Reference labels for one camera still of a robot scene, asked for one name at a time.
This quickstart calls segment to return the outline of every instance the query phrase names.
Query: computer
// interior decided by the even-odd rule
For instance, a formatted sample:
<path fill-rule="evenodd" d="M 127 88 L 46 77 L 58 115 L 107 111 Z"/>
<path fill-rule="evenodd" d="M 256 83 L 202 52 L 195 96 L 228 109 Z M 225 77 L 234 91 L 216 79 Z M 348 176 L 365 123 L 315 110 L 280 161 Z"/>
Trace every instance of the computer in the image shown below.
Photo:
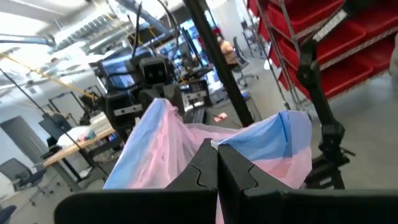
<path fill-rule="evenodd" d="M 51 115 L 43 114 L 44 120 L 39 122 L 40 126 L 45 129 L 51 137 L 58 139 L 67 131 L 71 130 L 69 122 L 60 114 Z"/>

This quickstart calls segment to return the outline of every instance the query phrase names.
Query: red storage bin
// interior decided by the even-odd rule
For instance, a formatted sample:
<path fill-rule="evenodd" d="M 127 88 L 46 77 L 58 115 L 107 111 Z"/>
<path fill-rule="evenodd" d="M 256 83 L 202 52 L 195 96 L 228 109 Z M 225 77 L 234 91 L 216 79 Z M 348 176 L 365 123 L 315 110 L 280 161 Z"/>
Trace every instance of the red storage bin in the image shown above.
<path fill-rule="evenodd" d="M 308 98 L 310 95 L 308 91 L 300 84 L 295 74 L 296 70 L 292 67 L 288 68 L 290 77 L 293 84 Z M 347 58 L 344 61 L 333 65 L 326 70 L 322 71 L 321 85 L 325 92 L 326 98 L 330 99 L 355 85 L 364 82 L 372 74 L 373 68 L 365 63 L 362 63 L 359 58 L 355 55 Z M 280 82 L 283 84 L 285 79 L 283 76 L 280 78 Z"/>
<path fill-rule="evenodd" d="M 380 1 L 374 7 L 353 18 L 353 22 L 366 30 L 370 39 L 398 26 L 398 1 Z"/>
<path fill-rule="evenodd" d="M 392 52 L 394 51 L 394 37 L 388 37 L 372 46 L 358 52 L 357 58 L 373 68 L 372 74 L 377 75 L 389 68 Z"/>
<path fill-rule="evenodd" d="M 295 34 L 326 19 L 335 12 L 343 0 L 301 0 L 286 5 L 289 19 Z M 267 15 L 272 25 L 290 37 L 284 14 L 279 6 L 270 3 Z"/>
<path fill-rule="evenodd" d="M 361 43 L 365 35 L 366 31 L 362 27 L 352 22 L 343 23 L 318 46 L 318 63 L 322 65 L 354 48 Z M 294 45 L 288 40 L 282 39 L 279 48 L 282 55 L 292 64 L 294 69 L 298 69 L 299 56 L 294 49 Z"/>

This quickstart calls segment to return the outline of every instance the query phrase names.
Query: computer screen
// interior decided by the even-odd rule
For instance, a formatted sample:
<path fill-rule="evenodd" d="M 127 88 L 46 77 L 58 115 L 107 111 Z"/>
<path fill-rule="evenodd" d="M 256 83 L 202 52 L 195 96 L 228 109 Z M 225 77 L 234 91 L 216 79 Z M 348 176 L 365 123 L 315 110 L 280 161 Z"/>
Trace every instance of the computer screen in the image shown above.
<path fill-rule="evenodd" d="M 114 86 L 129 87 L 142 81 L 142 79 L 140 78 L 141 76 L 133 76 L 129 73 L 130 71 L 126 67 L 126 62 L 128 63 L 128 60 L 130 58 L 131 57 L 128 56 L 122 56 L 119 58 L 101 61 L 102 68 L 105 74 L 107 74 L 108 76 L 115 73 L 120 74 L 110 77 L 110 80 Z"/>

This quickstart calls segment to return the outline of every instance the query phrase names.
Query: blue fabric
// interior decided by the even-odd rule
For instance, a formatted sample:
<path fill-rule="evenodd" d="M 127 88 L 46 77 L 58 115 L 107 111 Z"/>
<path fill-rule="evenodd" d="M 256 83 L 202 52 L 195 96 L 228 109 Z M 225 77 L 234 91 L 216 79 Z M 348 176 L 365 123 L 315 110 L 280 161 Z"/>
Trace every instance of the blue fabric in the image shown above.
<path fill-rule="evenodd" d="M 145 112 L 140 123 L 127 140 L 125 150 L 115 165 L 104 189 L 126 188 L 132 182 L 143 155 L 163 121 L 170 103 L 155 99 Z M 223 129 L 207 126 L 213 133 Z M 270 118 L 246 129 L 236 130 L 236 134 L 218 144 L 229 144 L 250 161 L 292 158 L 308 149 L 311 142 L 312 125 L 303 112 L 281 111 Z"/>
<path fill-rule="evenodd" d="M 290 158 L 306 148 L 302 144 L 292 147 L 290 123 L 297 118 L 302 119 L 301 112 L 281 111 L 219 144 L 229 144 L 250 161 Z M 302 131 L 308 136 L 308 130 Z"/>
<path fill-rule="evenodd" d="M 104 185 L 104 189 L 118 189 L 120 186 L 127 186 L 131 182 L 129 177 L 134 175 L 142 156 L 149 147 L 157 128 L 160 126 L 166 109 L 165 106 L 165 101 L 158 99 L 155 99 L 149 106 L 145 115 L 137 126 L 134 127 L 134 134 L 130 135 L 124 147 L 125 149 L 134 150 L 123 150 L 118 163 L 115 165 L 117 169 L 112 170 L 111 175 L 109 175 Z M 123 174 L 125 178 L 120 178 L 120 175 L 116 175 L 117 173 Z"/>

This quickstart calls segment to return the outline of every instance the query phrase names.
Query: yellow cable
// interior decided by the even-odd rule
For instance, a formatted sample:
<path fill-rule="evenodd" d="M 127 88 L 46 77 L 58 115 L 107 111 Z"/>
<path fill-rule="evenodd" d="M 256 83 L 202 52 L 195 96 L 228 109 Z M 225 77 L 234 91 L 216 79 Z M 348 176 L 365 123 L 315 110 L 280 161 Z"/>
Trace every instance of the yellow cable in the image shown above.
<path fill-rule="evenodd" d="M 4 54 L 4 53 L 0 53 L 0 54 L 1 54 L 2 56 L 4 56 L 5 58 L 7 58 L 8 60 L 11 60 L 11 61 L 13 61 L 13 62 L 15 62 L 15 63 L 17 63 L 17 64 L 19 64 L 19 65 L 22 65 L 23 67 L 28 68 L 30 71 L 36 72 L 37 74 L 41 75 L 42 77 L 48 78 L 49 80 L 54 81 L 54 82 L 56 82 L 56 83 L 58 83 L 58 84 L 61 84 L 61 85 L 65 86 L 65 87 L 67 87 L 67 88 L 69 88 L 69 89 L 71 89 L 71 90 L 75 90 L 75 91 L 77 91 L 77 92 L 80 92 L 80 93 L 82 93 L 82 94 L 84 94 L 84 95 L 90 97 L 91 99 L 93 99 L 93 98 L 95 97 L 94 95 L 89 94 L 89 93 L 85 92 L 84 90 L 81 90 L 81 89 L 79 89 L 79 88 L 76 88 L 76 87 L 74 87 L 74 86 L 71 86 L 71 85 L 69 85 L 69 84 L 66 84 L 66 83 L 62 82 L 61 80 L 54 79 L 54 78 L 52 78 L 51 76 L 48 76 L 48 75 L 46 75 L 46 74 L 43 74 L 43 73 L 39 72 L 38 70 L 36 70 L 36 69 L 34 69 L 34 68 L 30 68 L 29 66 L 24 65 L 23 63 L 20 63 L 19 61 L 17 61 L 17 60 L 15 60 L 15 59 L 11 58 L 10 56 L 8 56 L 8 55 L 6 55 L 6 54 Z"/>

